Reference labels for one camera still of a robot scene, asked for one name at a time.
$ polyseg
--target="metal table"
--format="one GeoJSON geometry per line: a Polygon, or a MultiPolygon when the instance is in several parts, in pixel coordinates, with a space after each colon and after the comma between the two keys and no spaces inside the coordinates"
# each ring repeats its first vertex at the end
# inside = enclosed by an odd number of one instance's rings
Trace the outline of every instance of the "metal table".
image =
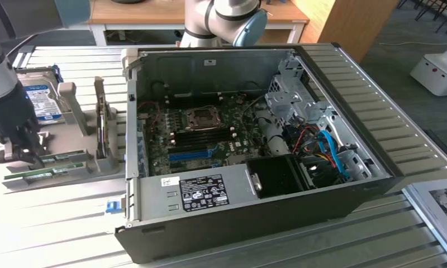
{"type": "MultiPolygon", "coordinates": [[[[447,156],[344,51],[303,46],[407,175],[384,197],[344,219],[139,266],[112,234],[120,215],[104,215],[107,200],[125,192],[124,180],[0,194],[0,267],[447,267],[447,254],[400,193],[408,183],[447,178],[447,156]]],[[[107,99],[124,115],[121,49],[37,47],[18,54],[14,66],[59,64],[77,84],[83,109],[93,109],[93,76],[103,76],[107,99]]],[[[124,154],[125,117],[120,122],[124,154]]]]}

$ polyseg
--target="blue pcie slot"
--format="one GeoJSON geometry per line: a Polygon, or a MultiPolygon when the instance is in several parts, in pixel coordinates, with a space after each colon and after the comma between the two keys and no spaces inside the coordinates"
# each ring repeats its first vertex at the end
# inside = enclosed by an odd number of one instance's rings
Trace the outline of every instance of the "blue pcie slot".
{"type": "Polygon", "coordinates": [[[181,154],[172,154],[169,155],[169,161],[192,160],[192,159],[211,158],[211,157],[212,157],[211,150],[204,150],[199,152],[185,152],[181,154]]]}

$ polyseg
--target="motherboard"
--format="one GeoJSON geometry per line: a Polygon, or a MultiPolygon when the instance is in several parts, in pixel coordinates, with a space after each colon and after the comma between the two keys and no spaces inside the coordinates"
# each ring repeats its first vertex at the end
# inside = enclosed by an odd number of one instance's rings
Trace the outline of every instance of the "motherboard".
{"type": "Polygon", "coordinates": [[[253,109],[247,94],[140,103],[149,176],[235,165],[260,156],[264,138],[253,109]]]}

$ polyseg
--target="green circuit board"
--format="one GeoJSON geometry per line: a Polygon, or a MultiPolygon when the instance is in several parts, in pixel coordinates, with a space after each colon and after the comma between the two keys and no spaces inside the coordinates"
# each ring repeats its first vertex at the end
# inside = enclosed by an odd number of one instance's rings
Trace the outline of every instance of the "green circuit board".
{"type": "Polygon", "coordinates": [[[232,128],[236,137],[228,141],[207,143],[207,150],[211,157],[189,159],[183,161],[169,161],[168,149],[175,148],[171,133],[197,132],[188,128],[188,109],[163,108],[160,111],[151,106],[151,109],[141,113],[143,129],[147,136],[149,175],[164,175],[184,171],[215,168],[220,166],[239,164],[241,161],[259,156],[259,144],[263,139],[260,129],[248,118],[248,122],[241,122],[241,112],[249,105],[251,100],[241,99],[240,96],[224,97],[219,105],[205,106],[216,108],[219,111],[219,127],[232,128]]]}

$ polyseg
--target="white device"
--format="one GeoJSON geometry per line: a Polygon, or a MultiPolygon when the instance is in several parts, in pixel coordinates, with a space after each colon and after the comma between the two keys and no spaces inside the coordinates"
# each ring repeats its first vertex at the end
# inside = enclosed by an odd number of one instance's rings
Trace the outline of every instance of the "white device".
{"type": "Polygon", "coordinates": [[[426,54],[411,71],[411,77],[436,96],[447,96],[447,50],[426,54]]]}

